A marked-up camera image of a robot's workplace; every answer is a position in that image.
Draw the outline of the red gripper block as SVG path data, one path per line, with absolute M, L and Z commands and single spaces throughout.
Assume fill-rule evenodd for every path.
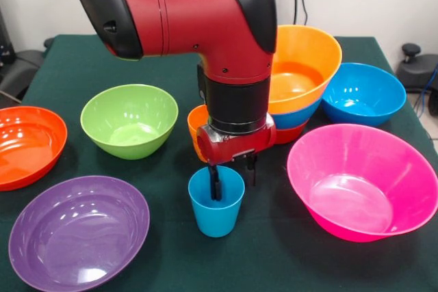
M 244 135 L 227 135 L 206 124 L 197 128 L 196 140 L 202 157 L 206 160 L 210 178 L 212 200 L 222 200 L 222 184 L 216 165 L 246 156 L 246 182 L 256 185 L 257 154 L 274 145 L 276 127 L 272 116 L 266 116 L 265 125 L 258 131 Z

